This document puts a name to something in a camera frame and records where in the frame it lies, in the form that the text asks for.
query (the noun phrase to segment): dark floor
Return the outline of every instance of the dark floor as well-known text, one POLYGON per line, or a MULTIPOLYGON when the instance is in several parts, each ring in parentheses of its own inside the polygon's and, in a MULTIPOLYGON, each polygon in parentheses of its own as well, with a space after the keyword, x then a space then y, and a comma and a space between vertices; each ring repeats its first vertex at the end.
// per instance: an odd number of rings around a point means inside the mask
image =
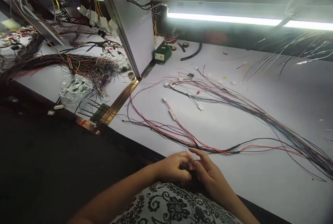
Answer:
POLYGON ((142 166, 107 140, 51 116, 7 112, 0 119, 2 223, 65 223, 142 166))

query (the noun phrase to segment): plastic bag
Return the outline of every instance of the plastic bag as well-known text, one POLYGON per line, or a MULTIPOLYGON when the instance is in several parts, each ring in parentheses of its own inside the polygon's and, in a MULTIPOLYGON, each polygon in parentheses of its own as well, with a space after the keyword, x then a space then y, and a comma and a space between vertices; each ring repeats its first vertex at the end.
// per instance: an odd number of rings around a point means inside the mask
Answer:
POLYGON ((77 107, 82 99, 92 91, 88 81, 80 76, 68 75, 61 82, 60 98, 66 107, 77 107))

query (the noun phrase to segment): white workbench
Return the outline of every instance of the white workbench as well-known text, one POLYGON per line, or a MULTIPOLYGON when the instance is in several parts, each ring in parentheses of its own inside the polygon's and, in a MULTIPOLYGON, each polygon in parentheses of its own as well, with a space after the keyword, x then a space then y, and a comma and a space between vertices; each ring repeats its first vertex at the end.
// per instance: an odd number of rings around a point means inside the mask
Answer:
MULTIPOLYGON (((279 79, 282 66, 278 64, 283 59, 278 59, 265 73, 259 72, 242 82, 248 68, 266 53, 204 44, 196 57, 180 61, 181 57, 194 53, 198 43, 190 42, 186 53, 177 44, 176 46, 177 50, 166 64, 156 65, 148 77, 140 82, 133 95, 163 77, 179 77, 178 72, 185 72, 176 67, 199 76, 195 67, 202 70, 206 65, 205 73, 211 74, 212 79, 223 81, 224 86, 241 93, 333 158, 333 143, 324 139, 333 138, 333 131, 324 131, 333 128, 333 63, 314 61, 295 65, 302 61, 295 58, 287 64, 279 79), (244 61, 247 64, 236 69, 244 61), (231 85, 232 81, 237 82, 236 85, 231 85)), ((164 88, 163 84, 143 91, 133 100, 133 104, 147 119, 177 126, 162 102, 162 97, 166 98, 180 123, 198 140, 211 147, 226 149, 254 138, 276 138, 268 126, 245 112, 205 102, 201 102, 204 110, 200 111, 191 99, 164 88)), ((109 125, 118 133, 164 156, 186 150, 148 128, 122 122, 126 117, 121 114, 126 114, 126 107, 122 107, 109 125)), ((131 107, 129 116, 140 120, 131 107)), ((274 147, 280 145, 270 140, 254 141, 252 144, 274 147)), ((327 182, 313 180, 282 150, 232 156, 211 155, 211 159, 239 196, 293 224, 331 223, 333 182, 307 160, 294 158, 327 182)))
MULTIPOLYGON (((79 38, 78 41, 104 41, 100 36, 92 35, 89 36, 86 34, 82 34, 82 36, 79 38)), ((66 41, 71 40, 74 37, 74 34, 66 34, 64 35, 64 39, 66 41)), ((119 39, 115 39, 113 37, 107 37, 109 40, 112 40, 114 42, 120 43, 119 39)), ((69 49, 72 48, 69 44, 66 44, 65 46, 56 46, 59 50, 69 49)), ((72 51, 70 53, 72 54, 79 54, 79 55, 96 55, 100 56, 100 53, 102 52, 102 48, 100 47, 94 47, 90 51, 87 51, 90 47, 82 47, 78 50, 72 51)), ((2 55, 10 55, 12 54, 12 51, 10 48, 3 48, 1 49, 2 55)), ((126 56, 126 53, 123 49, 119 49, 119 51, 126 56)), ((45 42, 43 42, 42 47, 38 54, 48 55, 48 54, 54 54, 55 52, 46 45, 45 42)), ((37 92, 38 94, 42 95, 43 97, 49 99, 52 102, 56 102, 59 98, 59 93, 61 92, 61 82, 64 80, 64 77, 68 75, 68 73, 64 72, 63 70, 66 70, 66 68, 61 68, 60 66, 52 66, 52 67, 46 67, 38 71, 37 73, 33 75, 28 76, 22 76, 16 79, 19 83, 26 86, 27 88, 37 92)), ((108 96, 102 99, 102 101, 97 97, 93 97, 92 99, 95 100, 97 103, 106 103, 107 105, 112 105, 112 103, 116 100, 116 98, 121 94, 121 92, 126 88, 126 86, 130 83, 130 79, 127 77, 128 72, 123 72, 118 75, 118 77, 113 78, 112 82, 109 83, 106 86, 106 92, 108 96)), ((91 105, 85 105, 82 108, 89 110, 91 112, 95 112, 97 108, 91 106, 91 105)), ((70 106, 66 107, 69 111, 72 113, 75 112, 76 107, 70 106)), ((76 114, 85 119, 89 120, 90 117, 78 114, 80 110, 76 112, 76 114)))

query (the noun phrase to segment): green device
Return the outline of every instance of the green device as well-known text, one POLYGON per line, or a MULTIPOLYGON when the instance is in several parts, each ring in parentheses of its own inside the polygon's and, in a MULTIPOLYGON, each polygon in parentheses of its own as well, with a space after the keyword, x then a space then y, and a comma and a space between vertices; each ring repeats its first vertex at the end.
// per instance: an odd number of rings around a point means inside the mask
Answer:
POLYGON ((170 58, 170 56, 171 49, 165 42, 162 42, 154 51, 154 60, 159 64, 164 64, 170 58))

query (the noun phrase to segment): floral patterned clothing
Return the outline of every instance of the floral patterned clothing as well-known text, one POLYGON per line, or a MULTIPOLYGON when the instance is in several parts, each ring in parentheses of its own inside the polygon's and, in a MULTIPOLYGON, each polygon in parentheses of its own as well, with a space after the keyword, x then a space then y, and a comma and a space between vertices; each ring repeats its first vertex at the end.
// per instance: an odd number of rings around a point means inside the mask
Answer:
POLYGON ((144 189, 113 223, 223 223, 241 224, 230 212, 202 194, 193 194, 172 183, 155 183, 144 189))

